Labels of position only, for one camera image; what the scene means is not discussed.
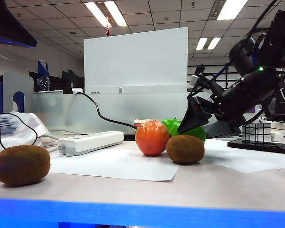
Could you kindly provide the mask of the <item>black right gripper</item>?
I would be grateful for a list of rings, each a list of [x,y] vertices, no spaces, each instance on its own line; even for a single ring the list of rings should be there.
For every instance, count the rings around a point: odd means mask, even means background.
[[[197,96],[188,98],[188,107],[177,131],[179,134],[204,126],[209,122],[212,114],[217,120],[226,121],[225,112],[221,109],[221,99],[214,97],[213,102]]]

